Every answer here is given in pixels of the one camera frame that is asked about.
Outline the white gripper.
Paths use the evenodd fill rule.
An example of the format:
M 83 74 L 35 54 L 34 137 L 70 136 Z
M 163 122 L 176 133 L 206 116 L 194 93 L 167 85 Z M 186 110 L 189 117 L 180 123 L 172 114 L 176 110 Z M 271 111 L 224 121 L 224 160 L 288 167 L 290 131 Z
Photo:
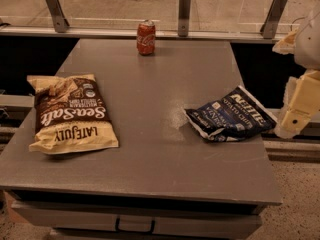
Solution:
M 290 77 L 285 87 L 275 134 L 290 139 L 320 110 L 320 4 L 315 5 L 298 30 L 290 31 L 272 51 L 282 55 L 294 53 L 295 62 L 308 69 L 299 78 Z

